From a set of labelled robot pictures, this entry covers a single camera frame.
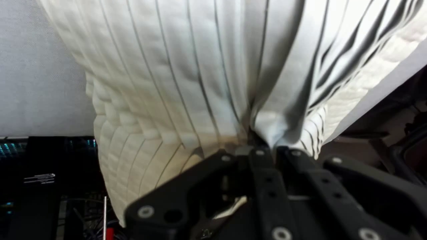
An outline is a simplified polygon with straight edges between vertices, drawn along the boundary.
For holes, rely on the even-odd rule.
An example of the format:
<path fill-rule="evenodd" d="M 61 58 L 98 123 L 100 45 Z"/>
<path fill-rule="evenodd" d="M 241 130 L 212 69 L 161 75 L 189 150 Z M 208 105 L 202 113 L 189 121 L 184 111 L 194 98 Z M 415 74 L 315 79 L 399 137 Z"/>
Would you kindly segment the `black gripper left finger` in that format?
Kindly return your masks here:
<path fill-rule="evenodd" d="M 247 202 L 213 235 L 213 240 L 285 240 L 280 221 L 279 175 L 265 149 L 248 154 L 249 194 Z"/>

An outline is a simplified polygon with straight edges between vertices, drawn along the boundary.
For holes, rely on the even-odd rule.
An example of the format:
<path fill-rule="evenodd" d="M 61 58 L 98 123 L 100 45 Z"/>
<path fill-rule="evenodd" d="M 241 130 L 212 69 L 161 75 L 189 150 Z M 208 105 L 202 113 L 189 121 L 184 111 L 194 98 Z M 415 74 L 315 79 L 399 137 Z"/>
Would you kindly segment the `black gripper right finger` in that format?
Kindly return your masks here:
<path fill-rule="evenodd" d="M 280 147 L 276 159 L 304 240 L 361 240 L 365 214 L 329 171 L 297 150 Z"/>

